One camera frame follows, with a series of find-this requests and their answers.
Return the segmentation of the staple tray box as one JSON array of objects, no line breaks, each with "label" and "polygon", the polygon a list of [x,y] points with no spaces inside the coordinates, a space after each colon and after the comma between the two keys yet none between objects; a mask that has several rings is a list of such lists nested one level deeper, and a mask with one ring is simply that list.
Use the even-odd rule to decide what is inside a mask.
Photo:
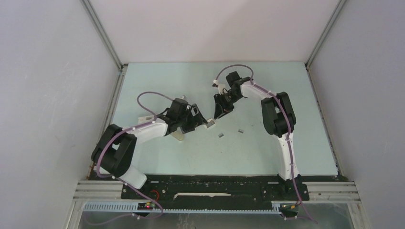
[{"label": "staple tray box", "polygon": [[205,128],[208,129],[208,128],[212,127],[215,124],[216,124],[216,121],[214,119],[208,119],[207,123],[205,123]]}]

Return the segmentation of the olive green stapler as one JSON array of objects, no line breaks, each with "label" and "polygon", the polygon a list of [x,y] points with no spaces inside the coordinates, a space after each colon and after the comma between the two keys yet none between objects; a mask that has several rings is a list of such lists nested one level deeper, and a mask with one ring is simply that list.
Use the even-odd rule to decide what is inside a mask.
[{"label": "olive green stapler", "polygon": [[175,139],[177,139],[178,141],[183,141],[184,140],[184,134],[182,134],[181,132],[174,132],[171,134]]}]

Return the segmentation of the white stapler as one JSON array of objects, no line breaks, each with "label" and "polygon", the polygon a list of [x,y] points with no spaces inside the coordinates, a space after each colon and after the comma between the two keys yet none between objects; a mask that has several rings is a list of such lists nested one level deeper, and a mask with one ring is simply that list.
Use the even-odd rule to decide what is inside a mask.
[{"label": "white stapler", "polygon": [[138,124],[143,124],[143,123],[147,123],[147,122],[151,122],[154,120],[154,116],[153,115],[149,115],[149,116],[142,116],[138,118]]}]

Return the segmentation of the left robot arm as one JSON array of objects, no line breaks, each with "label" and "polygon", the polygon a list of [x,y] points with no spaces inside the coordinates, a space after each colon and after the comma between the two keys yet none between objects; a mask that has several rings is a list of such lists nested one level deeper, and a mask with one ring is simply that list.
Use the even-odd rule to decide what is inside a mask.
[{"label": "left robot arm", "polygon": [[91,159],[98,169],[133,187],[138,198],[147,198],[151,186],[147,177],[132,163],[135,147],[157,137],[170,135],[177,130],[182,134],[194,131],[208,121],[201,114],[197,104],[175,98],[171,106],[162,113],[154,115],[148,122],[135,127],[122,128],[109,125],[92,152]]}]

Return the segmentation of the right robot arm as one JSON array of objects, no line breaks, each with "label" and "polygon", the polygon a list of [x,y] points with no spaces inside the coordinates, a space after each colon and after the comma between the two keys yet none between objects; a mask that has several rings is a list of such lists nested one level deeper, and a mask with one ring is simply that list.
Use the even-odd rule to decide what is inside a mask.
[{"label": "right robot arm", "polygon": [[269,135],[279,142],[281,150],[280,167],[278,175],[285,180],[278,185],[278,194],[283,199],[291,199],[297,193],[296,185],[288,180],[294,180],[298,175],[293,149],[293,131],[296,117],[289,95],[286,92],[273,93],[256,84],[251,77],[242,78],[239,74],[231,72],[226,76],[230,88],[226,89],[218,79],[213,80],[213,87],[218,89],[215,94],[214,119],[222,118],[234,110],[234,104],[242,98],[260,101],[262,123]]}]

